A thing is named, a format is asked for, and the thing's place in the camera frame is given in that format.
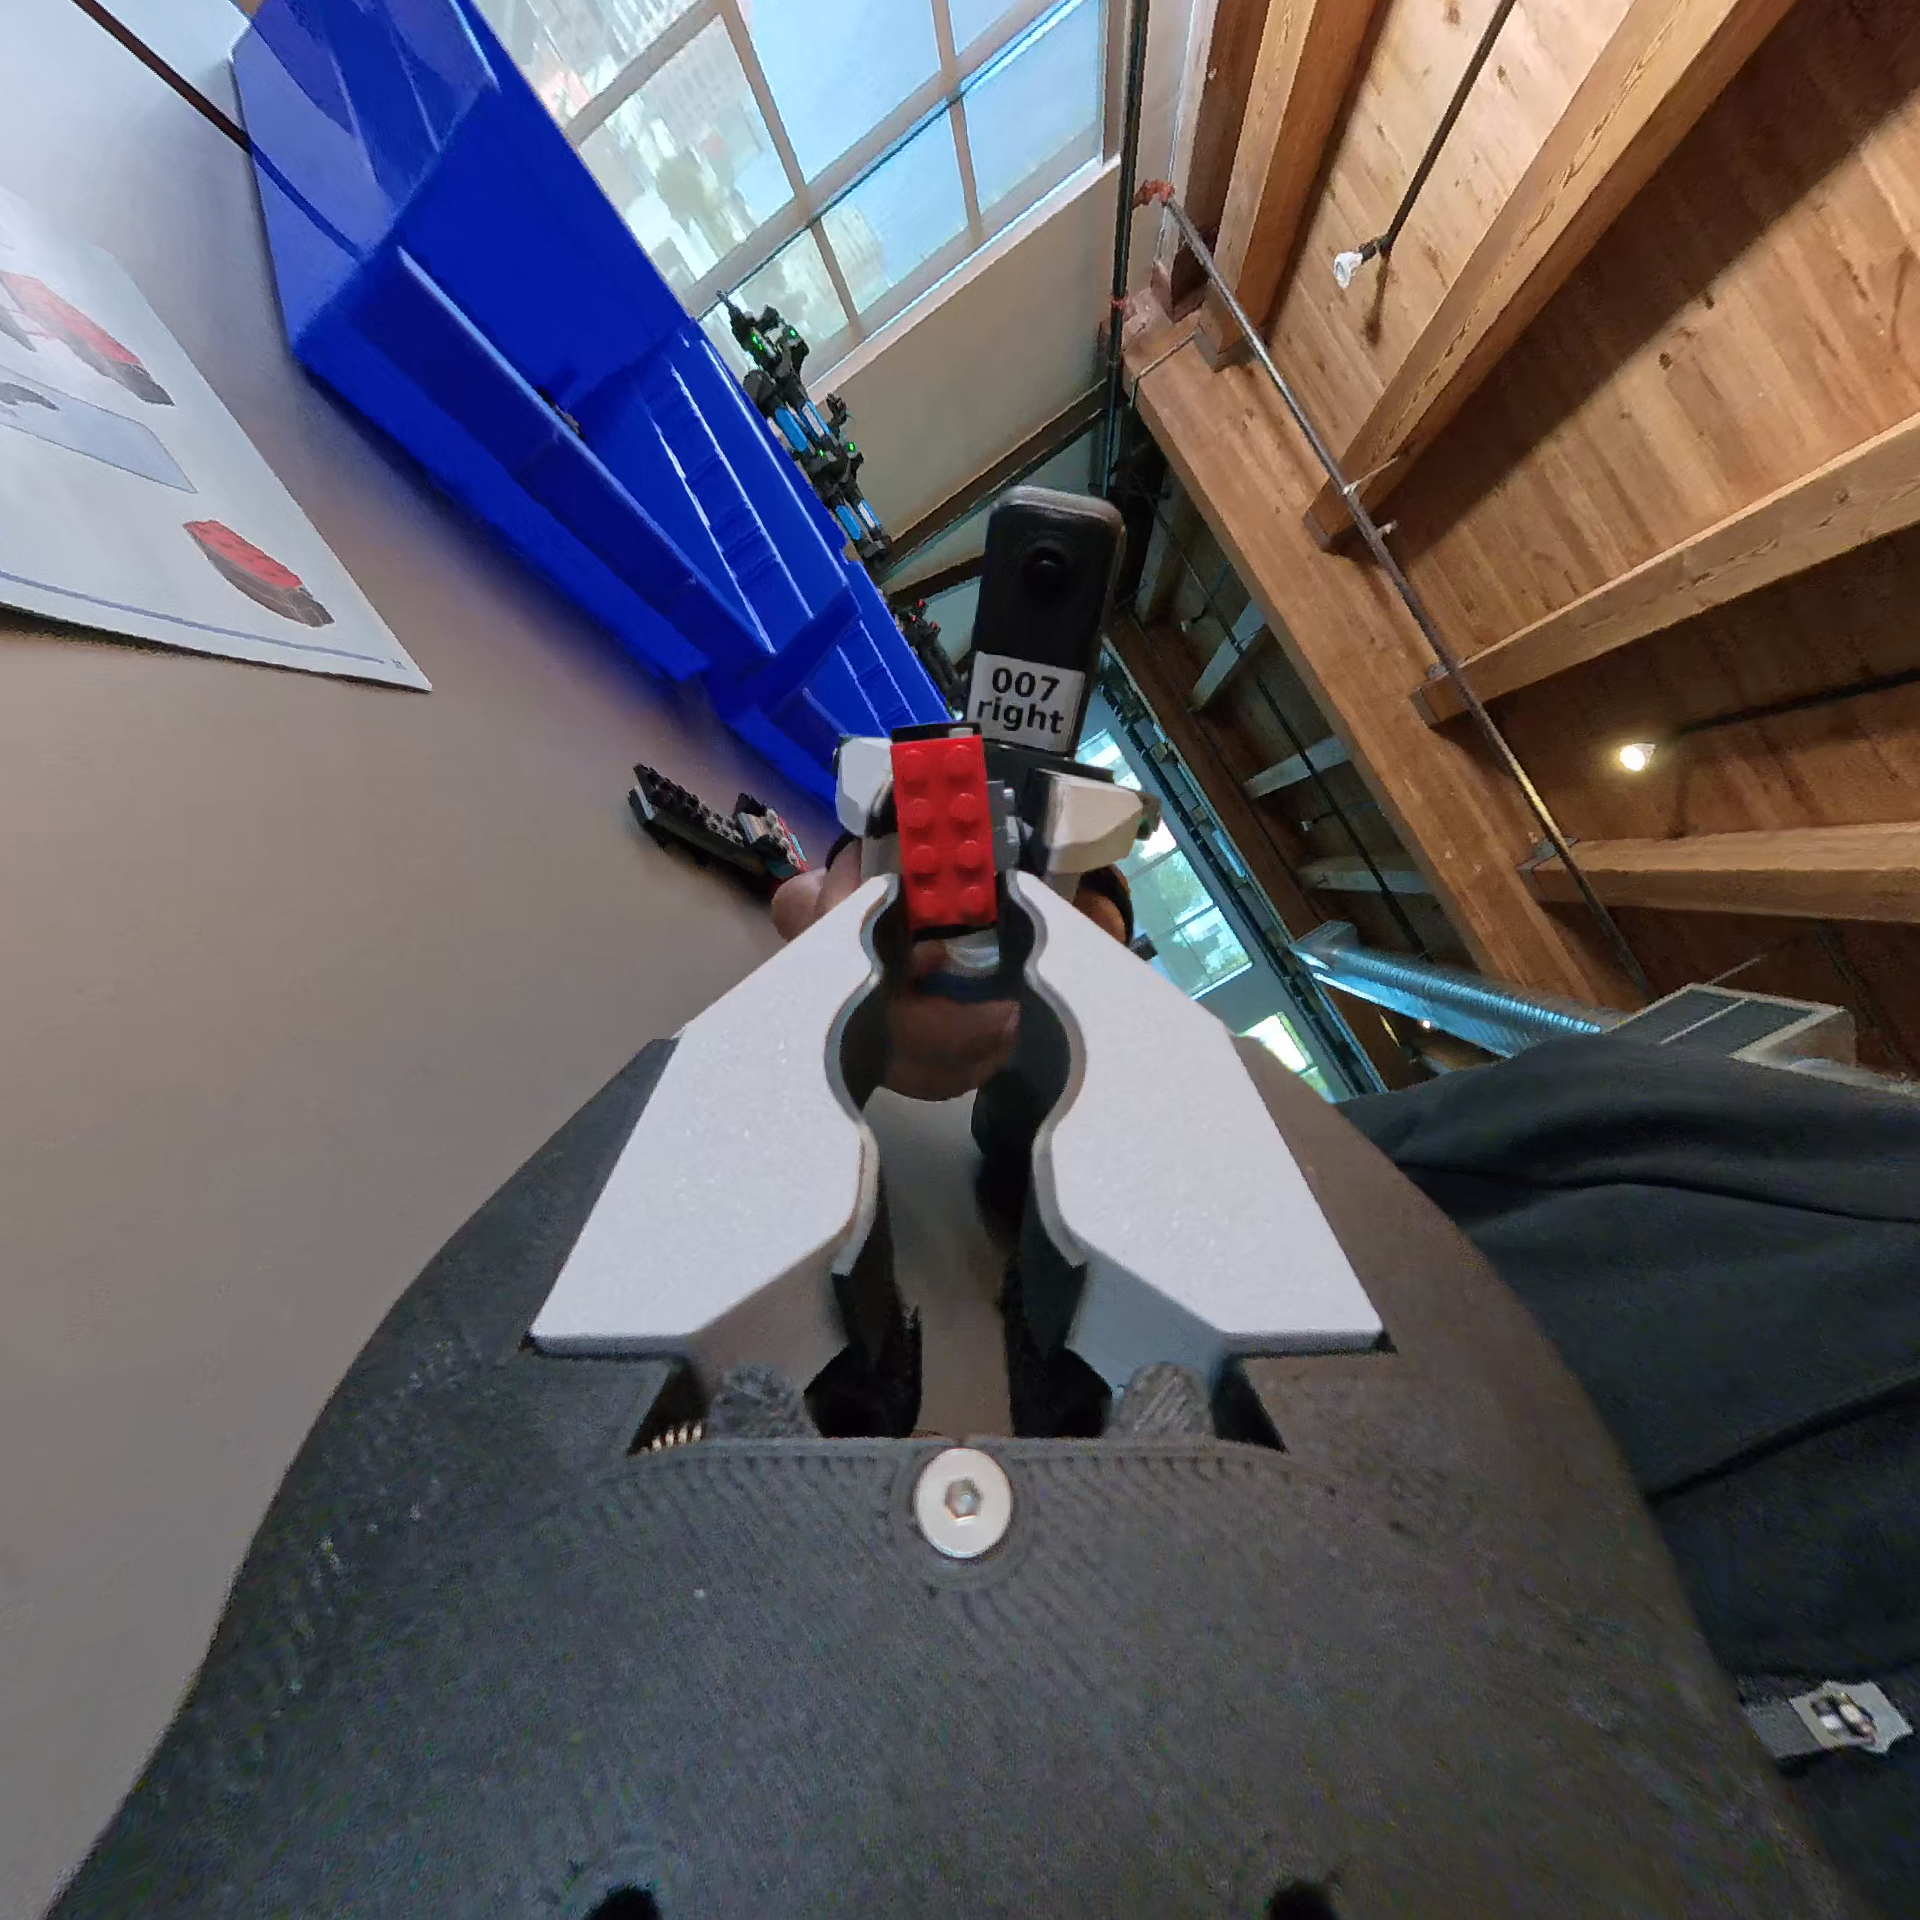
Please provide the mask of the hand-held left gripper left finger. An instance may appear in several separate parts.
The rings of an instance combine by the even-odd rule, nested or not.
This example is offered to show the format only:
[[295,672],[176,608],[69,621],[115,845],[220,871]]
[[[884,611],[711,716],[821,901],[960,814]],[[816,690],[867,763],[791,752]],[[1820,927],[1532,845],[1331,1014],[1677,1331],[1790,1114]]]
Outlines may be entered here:
[[916,1428],[920,1332],[863,1115],[904,944],[898,877],[863,879],[672,1037],[527,1327],[539,1354],[676,1360],[703,1396],[765,1365],[823,1390],[829,1434]]

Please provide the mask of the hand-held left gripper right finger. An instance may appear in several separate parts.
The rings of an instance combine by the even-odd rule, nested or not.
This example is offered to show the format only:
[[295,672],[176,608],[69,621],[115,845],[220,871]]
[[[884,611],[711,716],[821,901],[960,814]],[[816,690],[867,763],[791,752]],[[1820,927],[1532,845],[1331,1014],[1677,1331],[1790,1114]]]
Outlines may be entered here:
[[1239,1363],[1379,1350],[1258,1055],[1043,879],[1011,879],[998,950],[1021,1016],[998,1072],[1013,1426],[1101,1428],[1152,1367],[1210,1408]]

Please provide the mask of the red grey brick model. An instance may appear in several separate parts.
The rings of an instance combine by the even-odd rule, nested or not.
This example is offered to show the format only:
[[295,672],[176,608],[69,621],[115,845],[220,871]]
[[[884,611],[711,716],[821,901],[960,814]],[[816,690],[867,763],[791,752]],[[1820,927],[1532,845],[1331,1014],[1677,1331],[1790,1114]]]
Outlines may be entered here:
[[992,927],[998,915],[989,763],[973,726],[888,739],[902,912],[916,939]]

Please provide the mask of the person's right hand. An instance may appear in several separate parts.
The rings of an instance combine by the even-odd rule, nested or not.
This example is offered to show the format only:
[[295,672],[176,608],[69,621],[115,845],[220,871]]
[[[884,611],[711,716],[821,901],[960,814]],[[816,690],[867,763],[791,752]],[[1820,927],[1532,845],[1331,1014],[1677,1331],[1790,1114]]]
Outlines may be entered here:
[[[781,882],[771,901],[783,941],[834,912],[861,885],[861,843],[847,838],[823,866]],[[1018,1048],[1018,999],[950,999],[928,980],[949,970],[941,939],[916,938],[886,1007],[888,1055],[883,1083],[915,1100],[949,1100],[982,1087]]]

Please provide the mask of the black brick base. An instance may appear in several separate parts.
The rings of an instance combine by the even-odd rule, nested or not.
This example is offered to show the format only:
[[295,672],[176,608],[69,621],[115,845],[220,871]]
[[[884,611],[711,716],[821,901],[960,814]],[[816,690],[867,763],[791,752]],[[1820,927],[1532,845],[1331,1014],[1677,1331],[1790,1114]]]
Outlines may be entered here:
[[683,784],[640,760],[628,805],[636,822],[661,845],[703,868],[726,872],[750,893],[768,898],[807,868],[800,838],[783,815],[738,792],[732,810],[711,806]]

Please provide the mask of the threaded metal rod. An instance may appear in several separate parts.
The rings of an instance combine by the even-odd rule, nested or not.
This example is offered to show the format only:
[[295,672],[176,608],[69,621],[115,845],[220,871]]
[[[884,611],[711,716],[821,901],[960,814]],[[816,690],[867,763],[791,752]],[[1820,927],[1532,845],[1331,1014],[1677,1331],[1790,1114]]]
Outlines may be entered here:
[[1134,187],[1134,205],[1160,205],[1165,214],[1172,219],[1182,242],[1194,251],[1198,259],[1203,275],[1206,276],[1210,290],[1220,299],[1227,310],[1229,322],[1236,327],[1236,333],[1246,349],[1252,355],[1255,366],[1262,371],[1266,381],[1274,387],[1278,398],[1282,400],[1290,418],[1302,432],[1312,456],[1318,461],[1325,479],[1335,491],[1335,506],[1349,524],[1349,530],[1357,534],[1365,543],[1368,555],[1381,567],[1391,591],[1403,604],[1403,611],[1416,626],[1420,635],[1426,640],[1434,661],[1442,668],[1442,684],[1451,685],[1451,690],[1461,696],[1467,717],[1475,723],[1478,736],[1487,746],[1487,749],[1496,756],[1503,773],[1511,782],[1519,789],[1519,795],[1532,811],[1536,826],[1543,831],[1546,851],[1550,858],[1556,860],[1562,877],[1572,882],[1574,898],[1586,906],[1590,912],[1602,939],[1613,950],[1616,959],[1620,962],[1627,980],[1643,995],[1651,995],[1651,979],[1636,957],[1632,944],[1627,941],[1626,933],[1616,924],[1613,912],[1600,895],[1595,893],[1594,885],[1588,882],[1586,872],[1578,863],[1578,854],[1572,853],[1572,842],[1564,834],[1562,826],[1556,822],[1552,806],[1548,805],[1541,786],[1532,779],[1524,760],[1515,754],[1508,746],[1503,732],[1499,728],[1496,720],[1487,712],[1486,703],[1476,693],[1466,685],[1463,678],[1463,662],[1456,655],[1453,647],[1448,647],[1446,638],[1434,621],[1426,602],[1414,590],[1412,580],[1405,576],[1400,562],[1388,547],[1384,530],[1375,522],[1375,517],[1367,509],[1359,498],[1359,483],[1349,477],[1332,453],[1325,437],[1318,432],[1314,420],[1310,418],[1306,405],[1298,400],[1295,390],[1290,387],[1286,376],[1280,372],[1271,349],[1266,347],[1262,327],[1252,322],[1229,287],[1222,269],[1216,264],[1216,255],[1205,242],[1203,232],[1194,224],[1194,216],[1180,203],[1178,192],[1172,190],[1170,181],[1165,178],[1148,178],[1139,187]]

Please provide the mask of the large paned window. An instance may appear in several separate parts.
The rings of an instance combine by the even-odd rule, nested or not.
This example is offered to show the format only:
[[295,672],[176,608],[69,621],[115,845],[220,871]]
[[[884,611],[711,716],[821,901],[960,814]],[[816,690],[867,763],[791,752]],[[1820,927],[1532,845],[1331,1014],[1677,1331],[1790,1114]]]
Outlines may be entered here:
[[734,371],[773,306],[816,368],[1114,143],[1124,4],[480,3]]

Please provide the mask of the person's black jacket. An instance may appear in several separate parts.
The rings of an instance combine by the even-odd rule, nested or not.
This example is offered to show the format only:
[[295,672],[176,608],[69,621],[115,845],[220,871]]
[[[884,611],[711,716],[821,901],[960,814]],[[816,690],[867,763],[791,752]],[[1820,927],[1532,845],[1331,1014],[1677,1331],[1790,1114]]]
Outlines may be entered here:
[[1915,1723],[1915,1101],[1564,1040],[1340,1114],[1548,1332],[1741,1702]]

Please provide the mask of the white vent grille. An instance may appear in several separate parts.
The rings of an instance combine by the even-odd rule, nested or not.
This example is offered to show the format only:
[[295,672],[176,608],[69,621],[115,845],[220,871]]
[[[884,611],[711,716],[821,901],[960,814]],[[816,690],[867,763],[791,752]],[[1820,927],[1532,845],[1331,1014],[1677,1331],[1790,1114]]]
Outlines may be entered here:
[[1700,1048],[1765,1067],[1855,1067],[1855,1016],[1828,1002],[1735,991],[1708,982],[1653,1002],[1602,1032],[1647,1046]]

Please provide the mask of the brick instruction booklet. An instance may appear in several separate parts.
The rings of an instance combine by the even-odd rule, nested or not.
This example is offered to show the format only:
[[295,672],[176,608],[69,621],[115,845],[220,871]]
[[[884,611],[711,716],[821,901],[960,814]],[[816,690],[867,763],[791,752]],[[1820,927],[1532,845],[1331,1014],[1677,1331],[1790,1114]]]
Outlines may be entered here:
[[8,190],[3,602],[194,655],[429,690],[126,269]]

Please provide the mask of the silver air duct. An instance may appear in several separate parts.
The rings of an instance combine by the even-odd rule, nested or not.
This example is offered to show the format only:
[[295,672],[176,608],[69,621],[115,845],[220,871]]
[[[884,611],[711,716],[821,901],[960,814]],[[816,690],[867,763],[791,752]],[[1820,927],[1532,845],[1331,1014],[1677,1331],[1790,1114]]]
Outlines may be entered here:
[[1331,922],[1291,941],[1291,956],[1323,984],[1375,1007],[1426,1022],[1496,1058],[1613,1030],[1629,1014],[1556,999],[1359,941],[1347,922]]

